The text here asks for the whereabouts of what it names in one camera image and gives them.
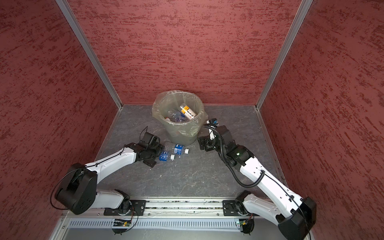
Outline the yellow label clear bottle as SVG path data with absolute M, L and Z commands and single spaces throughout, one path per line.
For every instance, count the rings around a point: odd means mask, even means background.
M 188 105 L 185 103 L 180 105 L 181 113 L 188 119 L 193 120 L 198 114 L 196 114 Z

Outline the small blue label bottle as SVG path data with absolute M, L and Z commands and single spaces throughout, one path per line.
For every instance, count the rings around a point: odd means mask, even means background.
M 188 119 L 185 117 L 184 114 L 182 114 L 180 111 L 177 111 L 175 109 L 168 110 L 167 116 L 172 122 L 175 122 L 175 123 L 184 123 L 188 121 Z

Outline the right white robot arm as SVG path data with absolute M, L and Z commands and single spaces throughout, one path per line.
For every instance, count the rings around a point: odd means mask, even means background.
M 236 199 L 241 215 L 255 214 L 275 224 L 287 240 L 312 239 L 317 204 L 303 198 L 274 177 L 245 146 L 238 145 L 226 126 L 204 124 L 207 136 L 199 137 L 201 149 L 215 150 L 245 191 Z

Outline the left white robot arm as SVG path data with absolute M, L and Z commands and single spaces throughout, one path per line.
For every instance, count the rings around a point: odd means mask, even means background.
M 70 166 L 52 197 L 75 215 L 89 209 L 111 210 L 118 216 L 134 215 L 128 194 L 121 190 L 102 191 L 98 185 L 114 172 L 137 162 L 154 167 L 163 148 L 159 137 L 145 132 L 137 144 L 124 145 L 116 153 L 92 163 Z

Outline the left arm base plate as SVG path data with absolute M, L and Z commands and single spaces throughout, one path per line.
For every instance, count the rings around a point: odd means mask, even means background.
M 104 210 L 104 216 L 143 216 L 146 208 L 146 203 L 146 200 L 130 200 L 130 203 L 124 203 L 125 205 L 128 204 L 128 207 L 119 207 L 118 209 L 106 208 Z

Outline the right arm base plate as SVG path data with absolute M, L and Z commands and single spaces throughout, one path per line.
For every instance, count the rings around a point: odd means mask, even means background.
M 248 212 L 243 202 L 240 202 L 238 200 L 223 200 L 222 205 L 223 213 L 226 217 L 250 217 L 251 215 L 253 215 L 254 217 L 260 217 L 257 214 L 251 214 L 250 212 Z

